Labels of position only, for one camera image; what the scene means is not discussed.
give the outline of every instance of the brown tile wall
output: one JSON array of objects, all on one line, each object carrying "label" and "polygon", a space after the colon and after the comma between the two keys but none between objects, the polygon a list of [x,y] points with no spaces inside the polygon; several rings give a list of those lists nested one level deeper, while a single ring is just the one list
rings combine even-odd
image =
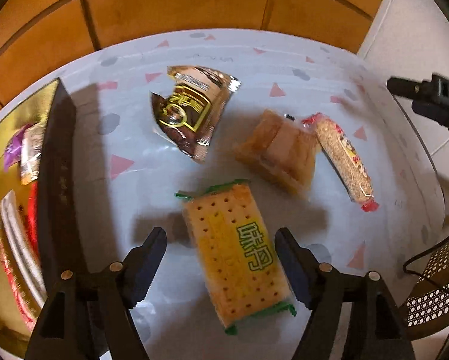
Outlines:
[{"label": "brown tile wall", "polygon": [[0,11],[0,104],[63,64],[154,33],[249,28],[356,52],[381,0],[8,0]]}]

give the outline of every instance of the wire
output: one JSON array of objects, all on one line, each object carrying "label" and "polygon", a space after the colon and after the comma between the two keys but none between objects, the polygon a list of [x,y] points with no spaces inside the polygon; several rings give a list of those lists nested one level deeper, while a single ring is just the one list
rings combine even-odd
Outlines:
[{"label": "wire", "polygon": [[[414,257],[411,257],[408,261],[406,261],[403,264],[403,271],[404,271],[404,273],[406,273],[408,275],[413,275],[414,274],[416,276],[419,276],[420,278],[422,278],[422,280],[425,280],[428,283],[431,283],[433,286],[435,286],[439,290],[441,290],[441,291],[443,291],[443,292],[445,292],[445,293],[447,293],[449,295],[449,289],[447,289],[446,287],[441,286],[440,284],[436,283],[434,280],[431,280],[427,276],[425,276],[425,275],[423,275],[423,274],[421,274],[421,273],[419,273],[417,271],[413,271],[411,269],[408,269],[408,266],[411,263],[415,262],[416,260],[419,260],[420,258],[422,258],[424,256],[427,256],[428,254],[431,254],[431,253],[437,251],[442,246],[446,245],[448,242],[449,242],[449,236],[447,236],[444,240],[442,240],[441,242],[437,243],[436,245],[430,247],[429,249],[427,249],[427,250],[425,250],[425,251],[423,251],[423,252],[421,252],[419,254],[416,254]],[[439,350],[439,352],[438,352],[438,354],[436,356],[436,360],[438,360],[439,357],[441,356],[441,354],[443,353],[444,348],[448,344],[448,341],[449,341],[449,333],[448,333],[448,336],[446,337],[446,339],[444,340],[443,345],[441,346],[441,349]]]}]

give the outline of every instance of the purple wrapper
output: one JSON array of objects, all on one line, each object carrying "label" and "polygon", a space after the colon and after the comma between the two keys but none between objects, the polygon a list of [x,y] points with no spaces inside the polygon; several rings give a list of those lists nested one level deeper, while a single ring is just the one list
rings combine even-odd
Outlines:
[{"label": "purple wrapper", "polygon": [[13,137],[9,140],[6,145],[6,149],[4,150],[4,171],[7,172],[9,167],[13,164],[16,164],[21,159],[21,147],[23,145],[23,136],[24,132],[27,128],[31,127],[32,124],[27,124],[21,127],[18,132],[13,135]]}]

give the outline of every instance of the beige floor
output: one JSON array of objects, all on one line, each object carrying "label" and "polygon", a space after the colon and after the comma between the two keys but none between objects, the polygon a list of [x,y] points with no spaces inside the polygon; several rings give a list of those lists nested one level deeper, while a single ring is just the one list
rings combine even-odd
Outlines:
[{"label": "beige floor", "polygon": [[[383,0],[380,15],[358,55],[385,78],[395,75],[428,80],[433,72],[449,77],[449,23],[433,0]],[[414,114],[408,100],[399,101],[432,155],[449,217],[449,131]],[[443,235],[448,232],[449,224]],[[415,341],[416,358],[434,359],[448,330]]]}]

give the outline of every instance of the metal bolt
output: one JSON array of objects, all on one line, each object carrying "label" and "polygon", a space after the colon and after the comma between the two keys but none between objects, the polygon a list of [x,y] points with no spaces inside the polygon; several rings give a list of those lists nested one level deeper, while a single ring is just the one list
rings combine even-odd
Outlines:
[{"label": "metal bolt", "polygon": [[375,272],[375,271],[370,271],[370,273],[368,273],[369,278],[372,281],[379,281],[381,276],[379,275],[379,273]]},{"label": "metal bolt", "polygon": [[122,269],[123,269],[123,264],[120,263],[119,261],[114,262],[109,266],[109,270],[111,272],[119,272]]},{"label": "metal bolt", "polygon": [[328,264],[327,262],[322,262],[319,265],[319,270],[321,272],[331,272],[333,270],[333,266],[331,264]]},{"label": "metal bolt", "polygon": [[63,279],[63,280],[68,280],[68,279],[70,279],[70,278],[72,278],[73,277],[73,272],[71,272],[71,271],[69,271],[69,270],[67,270],[67,271],[62,271],[62,273],[61,273],[61,278]]}]

